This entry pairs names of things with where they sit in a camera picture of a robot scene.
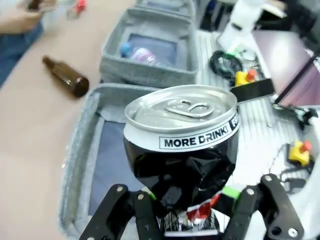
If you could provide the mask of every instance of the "bolt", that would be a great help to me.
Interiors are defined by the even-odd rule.
[[[122,186],[118,186],[118,188],[116,189],[117,192],[121,192],[124,188]]]
[[[249,195],[255,194],[255,191],[253,191],[251,188],[248,188],[248,189],[246,190],[246,192],[247,192]]]
[[[265,178],[265,180],[267,180],[268,182],[270,182],[270,181],[272,180],[272,178],[271,178],[270,176],[268,176],[268,175],[265,176],[264,178]]]
[[[298,236],[298,231],[295,230],[294,228],[290,228],[290,229],[288,230],[288,234],[289,234],[290,237],[295,238],[295,237]]]
[[[143,198],[144,198],[144,195],[143,195],[143,194],[139,194],[139,195],[138,195],[138,199],[139,199],[139,200],[142,200]]]

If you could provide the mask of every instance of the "beige table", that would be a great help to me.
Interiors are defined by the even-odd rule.
[[[99,82],[101,46],[134,0],[91,0],[22,58],[0,90],[0,239],[61,240],[57,206],[66,148],[83,99],[44,69],[48,54]]]

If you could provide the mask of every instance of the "bottle label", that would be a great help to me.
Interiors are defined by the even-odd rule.
[[[136,49],[130,57],[132,60],[140,63],[155,64],[156,57],[145,48]]]

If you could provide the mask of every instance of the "blue jeans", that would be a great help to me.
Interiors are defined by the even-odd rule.
[[[29,47],[42,34],[39,23],[33,30],[22,34],[0,34],[0,88],[12,69]]]

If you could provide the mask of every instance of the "gray basket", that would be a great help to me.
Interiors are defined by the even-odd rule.
[[[109,185],[119,183],[126,184],[131,191],[141,189],[142,184],[130,170],[120,128],[126,122],[126,105],[156,90],[152,87],[102,83],[87,95],[65,160],[58,223],[66,237],[79,239],[108,192]],[[107,177],[105,181],[109,182],[104,182],[101,187],[97,182],[100,177],[96,174]],[[132,220],[121,239],[134,240],[137,239],[133,237],[135,235],[137,229]]]
[[[174,67],[151,66],[121,58],[121,45],[132,35],[173,43]],[[195,25],[184,17],[137,7],[129,8],[122,15],[102,49],[100,63],[103,80],[112,74],[133,84],[157,88],[195,84],[198,68]]]
[[[196,21],[196,6],[193,0],[137,0],[136,7],[158,10]]]

